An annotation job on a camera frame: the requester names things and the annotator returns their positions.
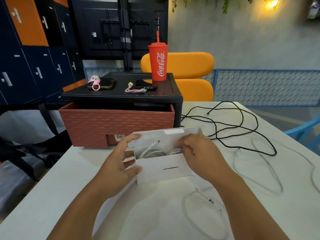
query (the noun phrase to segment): tv stand pole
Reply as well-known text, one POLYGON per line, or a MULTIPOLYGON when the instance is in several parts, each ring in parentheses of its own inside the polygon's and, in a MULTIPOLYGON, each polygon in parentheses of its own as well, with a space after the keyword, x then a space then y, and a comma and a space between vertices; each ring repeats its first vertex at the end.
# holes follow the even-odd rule
POLYGON ((118 0, 118 15, 123 53, 123 68, 125 72, 133 72, 134 64, 132 62, 131 50, 129 0, 118 0))

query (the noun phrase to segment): cup lid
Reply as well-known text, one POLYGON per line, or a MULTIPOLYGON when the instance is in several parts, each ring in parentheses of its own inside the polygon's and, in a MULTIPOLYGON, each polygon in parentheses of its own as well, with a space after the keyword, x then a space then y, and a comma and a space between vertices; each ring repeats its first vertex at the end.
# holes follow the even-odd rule
POLYGON ((168 46, 168 45, 163 42, 154 42, 151 45, 148 45, 148 47, 166 47, 166 46, 168 46))

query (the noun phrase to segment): forearm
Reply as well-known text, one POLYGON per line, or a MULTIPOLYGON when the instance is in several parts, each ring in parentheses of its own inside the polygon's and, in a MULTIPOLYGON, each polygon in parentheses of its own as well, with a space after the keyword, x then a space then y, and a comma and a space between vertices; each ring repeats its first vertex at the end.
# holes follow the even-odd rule
POLYGON ((105 201, 94 182, 89 182, 62 214, 47 240, 91 239, 94 222, 105 201))
POLYGON ((239 175, 211 183, 226 206, 235 240, 289 240, 239 175))

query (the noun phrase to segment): gray wall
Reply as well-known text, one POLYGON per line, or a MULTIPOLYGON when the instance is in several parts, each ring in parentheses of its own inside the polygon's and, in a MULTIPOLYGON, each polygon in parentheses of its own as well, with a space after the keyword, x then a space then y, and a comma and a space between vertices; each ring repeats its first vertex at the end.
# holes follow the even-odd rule
MULTIPOLYGON (((202 0, 187 8, 177 0, 174 13, 169 0, 169 51, 209 52, 215 68, 320 69, 320 21, 304 22, 312 0, 282 0, 276 11, 266 11, 263 1, 241 0, 239 9, 230 0, 228 14, 222 14, 223 0, 215 11, 214 0, 207 7, 202 0)), ((83 63, 114 66, 112 61, 83 63)))

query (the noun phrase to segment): orange locker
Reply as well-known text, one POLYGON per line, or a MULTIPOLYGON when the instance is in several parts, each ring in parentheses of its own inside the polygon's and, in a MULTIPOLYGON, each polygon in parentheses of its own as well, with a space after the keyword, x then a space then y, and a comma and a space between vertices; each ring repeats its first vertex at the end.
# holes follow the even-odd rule
POLYGON ((54 0, 56 3, 59 3, 61 5, 64 5, 66 7, 68 7, 68 2, 67 0, 54 0))
POLYGON ((5 0, 23 45, 49 46, 34 0, 5 0))

